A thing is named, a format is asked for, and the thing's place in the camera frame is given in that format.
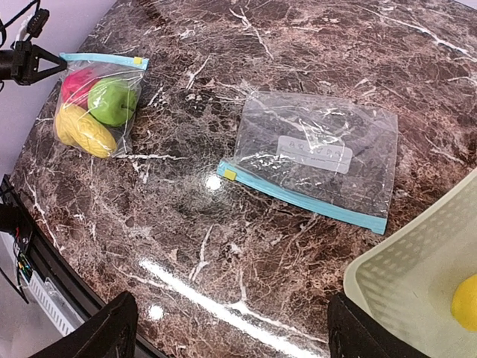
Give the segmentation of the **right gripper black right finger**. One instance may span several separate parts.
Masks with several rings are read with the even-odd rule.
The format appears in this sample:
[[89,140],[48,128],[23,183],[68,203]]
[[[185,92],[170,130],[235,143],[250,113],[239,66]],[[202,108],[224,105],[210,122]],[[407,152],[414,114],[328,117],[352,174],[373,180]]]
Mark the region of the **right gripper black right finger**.
[[327,309],[331,357],[418,357],[420,352],[388,332],[344,293]]

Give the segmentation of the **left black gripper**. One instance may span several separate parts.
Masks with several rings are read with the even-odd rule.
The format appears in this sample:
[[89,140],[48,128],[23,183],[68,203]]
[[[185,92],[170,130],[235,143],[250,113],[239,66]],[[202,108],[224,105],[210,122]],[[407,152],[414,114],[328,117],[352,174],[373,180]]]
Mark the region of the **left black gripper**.
[[11,77],[28,86],[67,70],[67,62],[31,41],[18,41],[13,46]]

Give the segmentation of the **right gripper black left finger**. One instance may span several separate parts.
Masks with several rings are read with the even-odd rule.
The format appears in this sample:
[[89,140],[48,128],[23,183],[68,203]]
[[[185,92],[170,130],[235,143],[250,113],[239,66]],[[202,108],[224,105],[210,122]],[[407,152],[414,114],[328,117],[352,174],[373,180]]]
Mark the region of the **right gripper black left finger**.
[[31,358],[133,357],[137,322],[136,300],[122,292],[73,333]]

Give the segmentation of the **red toy fruit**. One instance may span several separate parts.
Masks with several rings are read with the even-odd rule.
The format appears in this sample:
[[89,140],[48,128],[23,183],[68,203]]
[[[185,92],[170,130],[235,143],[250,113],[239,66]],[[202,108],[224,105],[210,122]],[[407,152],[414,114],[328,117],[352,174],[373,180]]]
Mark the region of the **red toy fruit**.
[[73,71],[66,76],[61,87],[63,103],[75,104],[87,110],[89,92],[98,81],[97,72],[93,68]]

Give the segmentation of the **clear zip bag blue zipper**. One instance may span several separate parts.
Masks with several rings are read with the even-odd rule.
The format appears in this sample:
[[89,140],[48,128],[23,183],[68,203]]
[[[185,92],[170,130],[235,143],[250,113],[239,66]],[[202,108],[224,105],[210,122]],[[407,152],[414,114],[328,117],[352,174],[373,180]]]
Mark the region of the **clear zip bag blue zipper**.
[[149,59],[99,53],[60,58],[67,67],[54,116],[56,138],[102,159],[126,155]]

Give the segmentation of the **green toy fruit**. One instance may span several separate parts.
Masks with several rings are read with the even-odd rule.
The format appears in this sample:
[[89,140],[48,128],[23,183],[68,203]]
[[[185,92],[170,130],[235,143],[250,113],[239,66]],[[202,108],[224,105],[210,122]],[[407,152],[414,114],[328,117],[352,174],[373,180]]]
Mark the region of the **green toy fruit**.
[[89,92],[88,110],[100,123],[120,127],[132,118],[138,98],[138,92],[126,80],[103,78]]

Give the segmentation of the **yellow toy pear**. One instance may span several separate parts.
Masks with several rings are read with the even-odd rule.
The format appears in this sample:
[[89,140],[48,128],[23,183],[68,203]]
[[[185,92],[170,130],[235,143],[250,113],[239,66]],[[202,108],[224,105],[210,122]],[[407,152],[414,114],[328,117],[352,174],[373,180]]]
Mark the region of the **yellow toy pear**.
[[99,158],[111,157],[117,149],[112,134],[88,113],[75,123],[75,141],[86,152]]

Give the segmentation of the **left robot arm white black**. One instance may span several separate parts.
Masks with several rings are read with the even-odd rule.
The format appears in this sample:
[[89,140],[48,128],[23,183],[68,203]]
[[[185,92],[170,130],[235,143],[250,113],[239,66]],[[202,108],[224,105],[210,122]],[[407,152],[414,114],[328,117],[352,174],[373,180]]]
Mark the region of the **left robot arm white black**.
[[[50,69],[39,70],[40,60],[54,63]],[[31,41],[18,41],[13,49],[1,50],[1,81],[15,81],[29,86],[67,69],[67,62]]]

